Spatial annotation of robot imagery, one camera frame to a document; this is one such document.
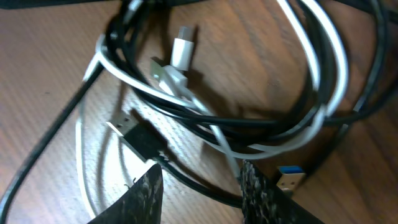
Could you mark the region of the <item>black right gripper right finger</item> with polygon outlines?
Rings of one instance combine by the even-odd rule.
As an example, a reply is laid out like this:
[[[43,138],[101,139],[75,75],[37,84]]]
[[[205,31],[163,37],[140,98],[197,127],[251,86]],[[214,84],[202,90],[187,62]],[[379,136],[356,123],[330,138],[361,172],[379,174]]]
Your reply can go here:
[[[316,224],[316,216],[289,198],[252,162],[241,168],[243,222],[245,224]]]

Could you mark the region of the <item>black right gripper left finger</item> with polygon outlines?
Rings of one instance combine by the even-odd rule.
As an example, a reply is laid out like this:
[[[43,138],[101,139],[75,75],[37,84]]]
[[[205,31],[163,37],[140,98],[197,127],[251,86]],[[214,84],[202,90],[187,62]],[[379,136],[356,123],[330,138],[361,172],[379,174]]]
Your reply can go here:
[[[155,164],[89,224],[160,224],[163,192],[162,168]]]

